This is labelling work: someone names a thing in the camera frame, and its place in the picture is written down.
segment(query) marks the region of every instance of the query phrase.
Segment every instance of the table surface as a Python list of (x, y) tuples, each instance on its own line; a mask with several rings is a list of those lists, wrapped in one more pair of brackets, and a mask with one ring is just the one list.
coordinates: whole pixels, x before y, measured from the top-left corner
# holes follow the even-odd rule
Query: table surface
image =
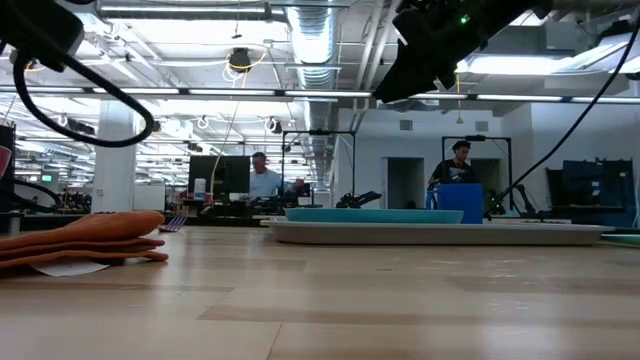
[(168, 263), (0, 278), (3, 359), (640, 358), (640, 253), (321, 247), (186, 227)]

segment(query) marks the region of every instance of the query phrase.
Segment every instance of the blue bin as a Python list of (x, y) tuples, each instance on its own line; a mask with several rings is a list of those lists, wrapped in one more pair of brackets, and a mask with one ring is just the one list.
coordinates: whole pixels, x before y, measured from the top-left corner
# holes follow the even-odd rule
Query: blue bin
[(463, 224), (482, 224), (484, 195), (480, 184), (444, 184), (427, 194), (427, 209), (433, 198), (438, 201), (438, 210), (464, 211)]

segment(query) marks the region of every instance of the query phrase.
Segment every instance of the white wall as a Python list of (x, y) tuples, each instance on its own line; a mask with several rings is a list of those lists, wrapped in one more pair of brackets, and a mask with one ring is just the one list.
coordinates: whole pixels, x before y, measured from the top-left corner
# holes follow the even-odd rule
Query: white wall
[[(633, 96), (632, 90), (617, 96)], [(575, 104), (527, 104), (507, 114), (505, 136), (514, 141), (514, 179), (546, 155), (585, 109)], [(640, 165), (640, 106), (597, 105), (565, 144), (524, 184), (541, 208), (551, 205), (545, 168), (561, 169), (564, 160), (636, 159)]]
[[(425, 179), (429, 179), (433, 170), (442, 160), (441, 138), (442, 136), (474, 135), (475, 120), (490, 121), (490, 132), (487, 136), (502, 135), (502, 119), (494, 118), (488, 111), (464, 111), (464, 124), (457, 124), (457, 112), (442, 115), (440, 112), (409, 112), (399, 114), (392, 111), (370, 110), (356, 141), (356, 193), (362, 194), (368, 191), (382, 193), (383, 161), (385, 157), (409, 157), (425, 159)], [(398, 129), (398, 119), (414, 120), (413, 132), (401, 132)], [(447, 158), (452, 157), (451, 146), (455, 141), (448, 143), (445, 153)], [(344, 144), (336, 147), (334, 155), (334, 169), (336, 170), (336, 184), (334, 187), (336, 201), (344, 194), (351, 191), (351, 167), (345, 155), (348, 149)], [(470, 157), (486, 159), (503, 159), (505, 154), (492, 142), (474, 143)], [(379, 203), (369, 204), (367, 207), (379, 207)]]

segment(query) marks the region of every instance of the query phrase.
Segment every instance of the monitor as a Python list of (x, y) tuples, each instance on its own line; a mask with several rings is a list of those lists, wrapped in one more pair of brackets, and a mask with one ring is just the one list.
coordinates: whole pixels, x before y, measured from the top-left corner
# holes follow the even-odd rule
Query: monitor
[[(191, 156), (189, 158), (189, 192), (194, 192), (195, 179), (205, 179), (206, 192), (211, 188), (211, 174), (217, 156)], [(249, 177), (251, 173), (251, 157), (221, 156), (214, 177), (216, 194), (249, 193)]]

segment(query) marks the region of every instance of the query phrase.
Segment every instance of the pink object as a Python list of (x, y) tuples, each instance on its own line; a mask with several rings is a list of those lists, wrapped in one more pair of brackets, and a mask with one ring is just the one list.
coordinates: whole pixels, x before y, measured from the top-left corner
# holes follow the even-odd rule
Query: pink object
[(0, 146), (0, 178), (4, 176), (4, 172), (7, 170), (7, 166), (9, 166), (9, 161), (11, 161), (11, 150), (6, 147)]

